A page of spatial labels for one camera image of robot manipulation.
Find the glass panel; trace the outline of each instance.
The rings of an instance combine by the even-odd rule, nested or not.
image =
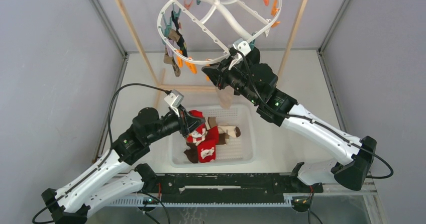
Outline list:
[[[307,212],[289,207],[174,207],[168,208],[171,223],[307,223]],[[314,211],[327,224],[370,224],[362,196],[315,196]],[[150,214],[160,223],[167,216],[160,207]],[[154,223],[136,207],[105,207],[88,224]],[[319,223],[311,216],[311,223]]]

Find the white plastic bin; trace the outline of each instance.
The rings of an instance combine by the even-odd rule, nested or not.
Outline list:
[[[249,108],[245,105],[232,105],[230,109],[220,106],[189,107],[186,109],[201,111],[204,117],[216,117],[217,124],[237,126],[241,130],[238,138],[230,137],[226,145],[216,146],[216,159],[207,163],[191,163],[183,153],[189,149],[186,140],[179,132],[169,137],[170,162],[174,167],[199,167],[250,163],[255,158],[255,136]]]

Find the red cloth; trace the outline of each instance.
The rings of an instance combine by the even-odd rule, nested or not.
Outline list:
[[[189,114],[194,117],[204,118],[202,112],[197,110],[191,110],[189,111]],[[202,124],[198,128],[196,128],[194,132],[189,134],[189,136],[186,138],[186,141],[198,145],[205,140],[206,132],[207,128],[205,127],[205,124]]]
[[[201,163],[216,159],[216,144],[219,141],[218,127],[208,130],[205,140],[197,146],[198,160]]]

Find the wooden frame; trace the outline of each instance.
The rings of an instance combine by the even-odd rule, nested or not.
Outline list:
[[[155,76],[154,71],[152,70],[151,63],[150,63],[148,56],[147,56],[147,54],[146,54],[146,52],[145,52],[145,50],[142,46],[142,43],[139,39],[139,36],[136,33],[136,29],[133,26],[132,20],[130,19],[129,13],[127,12],[127,9],[126,9],[126,6],[123,3],[123,0],[115,0],[115,1],[116,1],[117,6],[119,7],[119,10],[120,10],[123,18],[124,18],[124,21],[126,22],[127,27],[129,28],[129,31],[130,31],[130,34],[132,35],[132,38],[135,41],[136,47],[138,48],[138,51],[141,54],[142,59],[145,61],[145,64],[147,65],[147,68],[148,68],[148,70],[151,74],[152,80],[154,81],[154,84],[156,85],[156,87],[160,87],[160,88],[164,88],[164,89],[168,89],[168,90],[176,89],[178,91],[215,92],[215,87],[213,87],[213,86],[165,85],[164,82],[163,82],[164,81],[165,69],[163,69],[163,71],[161,73],[161,79],[159,81],[157,79],[157,77]],[[302,0],[302,2],[300,3],[299,10],[297,12],[296,18],[294,20],[293,27],[291,29],[290,37],[288,38],[288,41],[287,41],[287,47],[285,49],[284,56],[283,56],[282,61],[281,61],[281,65],[280,65],[280,68],[278,70],[278,74],[277,74],[278,79],[280,79],[279,76],[281,76],[281,74],[284,70],[285,64],[286,64],[288,57],[290,55],[291,47],[293,46],[294,39],[296,38],[296,33],[297,33],[298,28],[299,28],[299,25],[300,25],[300,22],[301,22],[307,1],[308,0]],[[160,98],[160,95],[158,94],[156,99],[155,99],[154,107],[157,107],[158,102],[159,102],[159,98]]]

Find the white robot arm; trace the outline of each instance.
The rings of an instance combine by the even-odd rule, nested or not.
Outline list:
[[[170,106],[168,114],[160,118],[152,107],[140,110],[130,128],[96,163],[64,187],[44,191],[42,198],[46,207],[42,211],[49,209],[56,224],[83,224],[115,199],[151,190],[156,184],[156,175],[148,164],[140,164],[119,180],[106,183],[146,155],[151,143],[177,131],[187,137],[205,122],[180,105],[183,95],[176,90],[170,91],[165,100]],[[40,223],[35,219],[42,211],[33,218],[33,223]]]
[[[259,63],[259,50],[246,41],[236,41],[230,54],[228,59],[202,68],[215,86],[231,86],[236,95],[258,106],[256,112],[264,120],[300,133],[334,157],[321,163],[298,163],[292,175],[306,185],[336,181],[348,189],[360,190],[375,156],[376,141],[334,128],[277,89],[278,77],[267,64]]]
[[[278,77],[267,64],[259,63],[260,52],[257,48],[251,49],[247,42],[240,40],[230,49],[230,53],[228,59],[202,68],[213,84],[219,89],[231,86],[235,94],[258,106],[256,112],[261,118],[300,133],[333,156],[333,159],[320,163],[298,163],[291,176],[296,176],[305,185],[336,181],[348,189],[360,190],[373,156],[379,158],[374,154],[376,141],[369,136],[363,139],[351,136],[327,124],[296,99],[277,89]],[[154,108],[142,109],[130,128],[95,164],[64,187],[43,192],[46,207],[36,214],[33,223],[42,223],[36,222],[35,218],[49,209],[56,224],[83,224],[88,217],[115,199],[139,190],[152,189],[156,175],[148,164],[140,164],[121,179],[107,185],[105,183],[147,154],[151,143],[177,131],[186,137],[205,122],[203,118],[191,116],[180,105],[182,99],[183,95],[179,92],[169,91],[165,100],[170,111],[161,118]]]

